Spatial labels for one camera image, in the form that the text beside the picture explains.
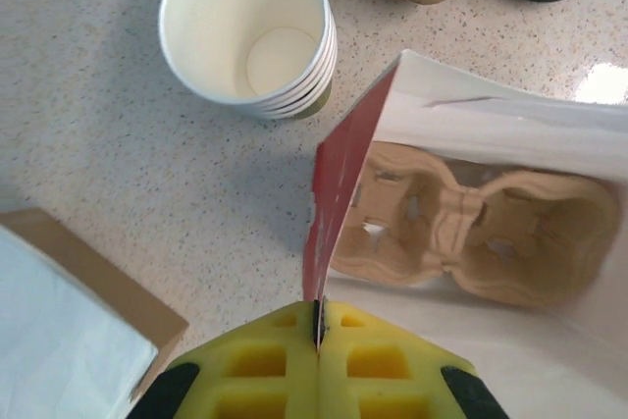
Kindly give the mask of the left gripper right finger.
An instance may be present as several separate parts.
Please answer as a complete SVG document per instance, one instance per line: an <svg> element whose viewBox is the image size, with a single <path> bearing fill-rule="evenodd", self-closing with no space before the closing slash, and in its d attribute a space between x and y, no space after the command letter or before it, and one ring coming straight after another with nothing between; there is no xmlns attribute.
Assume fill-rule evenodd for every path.
<svg viewBox="0 0 628 419"><path fill-rule="evenodd" d="M322 418L502 418L466 359L343 302L317 304Z"/></svg>

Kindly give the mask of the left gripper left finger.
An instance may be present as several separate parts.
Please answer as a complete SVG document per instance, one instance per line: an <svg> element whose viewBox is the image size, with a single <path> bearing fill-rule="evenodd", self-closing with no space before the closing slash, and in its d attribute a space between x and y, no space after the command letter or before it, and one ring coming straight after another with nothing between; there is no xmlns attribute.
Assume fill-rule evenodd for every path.
<svg viewBox="0 0 628 419"><path fill-rule="evenodd" d="M133 418L316 418L313 304L299 301L177 357Z"/></svg>

